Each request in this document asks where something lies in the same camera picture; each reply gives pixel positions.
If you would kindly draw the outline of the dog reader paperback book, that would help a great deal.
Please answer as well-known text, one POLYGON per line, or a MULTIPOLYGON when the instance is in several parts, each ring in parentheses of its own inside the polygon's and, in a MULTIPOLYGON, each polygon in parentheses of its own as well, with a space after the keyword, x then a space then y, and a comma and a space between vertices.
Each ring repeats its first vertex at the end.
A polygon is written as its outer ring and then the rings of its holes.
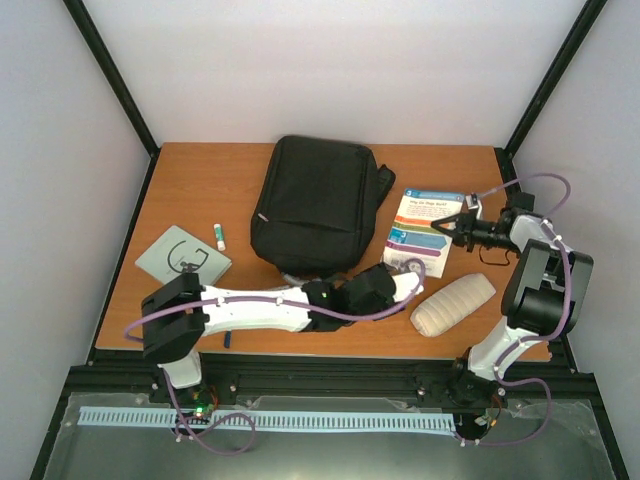
POLYGON ((425 275, 441 278, 452 239, 432 223, 462 211, 464 196, 456 192, 407 188, 400 200, 387 236, 381 260, 399 268, 407 260, 420 259, 425 275))

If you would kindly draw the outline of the black student backpack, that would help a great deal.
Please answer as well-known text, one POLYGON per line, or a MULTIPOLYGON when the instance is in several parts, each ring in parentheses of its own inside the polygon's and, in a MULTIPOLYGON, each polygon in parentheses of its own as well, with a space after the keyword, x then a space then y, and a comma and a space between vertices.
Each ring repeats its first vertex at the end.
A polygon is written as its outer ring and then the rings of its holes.
POLYGON ((364 145, 286 135, 272 151, 250 245, 284 274, 344 273, 362 259, 395 180, 364 145))

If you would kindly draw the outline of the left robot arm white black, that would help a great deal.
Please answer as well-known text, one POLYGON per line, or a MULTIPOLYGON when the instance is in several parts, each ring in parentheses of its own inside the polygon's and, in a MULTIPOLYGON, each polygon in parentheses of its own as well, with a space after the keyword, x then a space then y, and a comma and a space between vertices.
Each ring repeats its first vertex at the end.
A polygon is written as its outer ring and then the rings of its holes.
POLYGON ((144 359, 163 369, 174 392, 193 403, 208 390, 195 350, 201 338, 260 329, 328 333, 382 320, 421 293, 424 280, 418 259, 397 272, 379 263, 341 284, 312 280, 276 290, 221 289, 201 284, 194 272, 182 273, 143 300, 142 317, 125 336, 139 342, 144 359))

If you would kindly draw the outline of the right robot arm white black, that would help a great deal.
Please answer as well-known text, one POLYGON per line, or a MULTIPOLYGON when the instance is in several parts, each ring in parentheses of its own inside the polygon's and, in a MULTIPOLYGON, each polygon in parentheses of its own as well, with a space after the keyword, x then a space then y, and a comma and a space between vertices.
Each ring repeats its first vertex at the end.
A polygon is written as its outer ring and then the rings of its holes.
POLYGON ((510 197, 495 222, 479 217, 478 196, 471 200, 467 212, 435 220, 432 227, 455 246, 501 248, 518 261, 502 296, 502 318, 454 362, 447 392, 461 407, 487 406, 525 351, 574 327, 594 265, 591 256, 568 247, 552 222, 534 212, 532 194, 510 197))

